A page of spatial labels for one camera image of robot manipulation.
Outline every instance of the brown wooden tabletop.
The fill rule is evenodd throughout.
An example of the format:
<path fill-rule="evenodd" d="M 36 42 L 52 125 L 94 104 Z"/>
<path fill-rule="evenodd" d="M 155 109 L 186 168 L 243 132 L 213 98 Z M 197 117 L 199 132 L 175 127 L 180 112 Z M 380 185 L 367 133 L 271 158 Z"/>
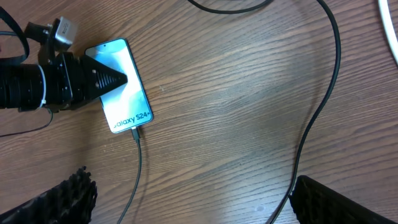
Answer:
<path fill-rule="evenodd" d="M 200 2 L 238 9 L 260 0 Z M 326 3 L 341 32 L 341 70 L 298 174 L 398 222 L 398 69 L 377 1 Z M 389 4 L 397 29 L 398 1 Z M 333 32 L 315 0 L 226 16 L 184 0 L 0 5 L 22 28 L 60 16 L 75 21 L 76 55 L 117 37 L 129 41 L 154 120 L 142 129 L 141 181 L 123 223 L 264 223 L 271 215 L 333 71 Z M 39 45 L 29 43 L 26 63 L 35 63 Z M 22 52 L 12 37 L 0 37 L 0 46 L 0 57 Z M 0 134 L 48 118 L 45 110 L 1 110 Z M 0 213 L 86 165 L 98 185 L 92 223 L 118 220 L 136 178 L 137 148 L 130 132 L 111 133 L 99 101 L 0 144 Z M 297 223 L 289 203 L 277 223 Z"/>

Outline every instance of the camera mounted on robot arm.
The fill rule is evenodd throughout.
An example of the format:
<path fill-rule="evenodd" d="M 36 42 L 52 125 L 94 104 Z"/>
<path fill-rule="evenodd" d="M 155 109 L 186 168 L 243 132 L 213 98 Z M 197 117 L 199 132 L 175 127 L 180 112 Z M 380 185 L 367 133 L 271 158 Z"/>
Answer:
<path fill-rule="evenodd" d="M 67 52 L 77 33 L 77 25 L 68 19 L 61 17 L 47 26 L 30 22 L 23 32 L 2 7 L 0 18 L 13 30 L 2 35 L 17 36 L 25 52 L 0 58 L 0 109 L 75 110 L 127 83 L 125 74 Z M 27 38 L 40 43 L 39 64 L 21 64 L 29 56 Z"/>

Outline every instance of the phone screen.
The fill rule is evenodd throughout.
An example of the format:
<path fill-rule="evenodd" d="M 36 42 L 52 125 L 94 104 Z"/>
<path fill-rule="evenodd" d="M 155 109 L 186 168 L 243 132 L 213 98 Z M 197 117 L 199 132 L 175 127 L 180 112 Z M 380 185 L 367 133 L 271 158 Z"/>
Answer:
<path fill-rule="evenodd" d="M 118 133 L 152 120 L 152 111 L 124 39 L 112 40 L 86 49 L 85 54 L 127 75 L 127 83 L 101 96 L 106 120 L 112 132 Z"/>

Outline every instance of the wood grain surface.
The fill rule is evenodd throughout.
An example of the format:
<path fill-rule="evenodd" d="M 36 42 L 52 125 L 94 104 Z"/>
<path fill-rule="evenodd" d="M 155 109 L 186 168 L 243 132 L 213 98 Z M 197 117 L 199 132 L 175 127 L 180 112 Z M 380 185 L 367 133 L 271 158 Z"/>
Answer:
<path fill-rule="evenodd" d="M 202 0 L 217 9 L 260 1 Z M 335 90 L 304 146 L 308 175 L 398 222 L 398 69 L 376 0 L 326 0 L 340 27 Z M 398 28 L 398 0 L 389 1 Z M 289 184 L 295 150 L 333 71 L 330 21 L 315 0 L 274 1 L 242 15 L 184 0 L 0 0 L 20 24 L 65 16 L 70 49 L 126 38 L 154 112 L 143 127 L 143 170 L 123 223 L 265 223 Z M 30 41 L 34 63 L 39 45 Z M 22 52 L 0 37 L 0 56 Z M 0 111 L 0 134 L 47 122 L 43 111 Z M 0 139 L 0 213 L 82 165 L 98 185 L 92 223 L 116 223 L 137 172 L 131 133 L 113 134 L 97 101 L 46 129 Z M 298 223 L 290 205 L 278 223 Z"/>

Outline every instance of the white cable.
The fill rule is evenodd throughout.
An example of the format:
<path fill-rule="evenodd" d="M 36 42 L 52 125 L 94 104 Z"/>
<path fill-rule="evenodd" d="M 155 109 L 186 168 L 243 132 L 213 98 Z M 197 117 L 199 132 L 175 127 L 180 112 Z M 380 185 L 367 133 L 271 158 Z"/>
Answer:
<path fill-rule="evenodd" d="M 388 43 L 390 44 L 391 52 L 396 59 L 396 63 L 398 64 L 398 40 L 394 26 L 392 25 L 392 19 L 390 16 L 387 0 L 379 0 L 379 8 L 381 20 L 383 21 L 384 30 L 387 35 Z"/>
<path fill-rule="evenodd" d="M 45 104 L 45 94 L 46 94 L 46 90 L 47 90 L 47 85 L 45 84 L 45 75 L 44 75 L 43 68 L 40 65 L 37 65 L 37 66 L 39 66 L 39 69 L 42 72 L 42 78 L 43 78 L 43 99 L 40 102 L 40 106 L 37 108 L 37 110 L 39 110 Z"/>

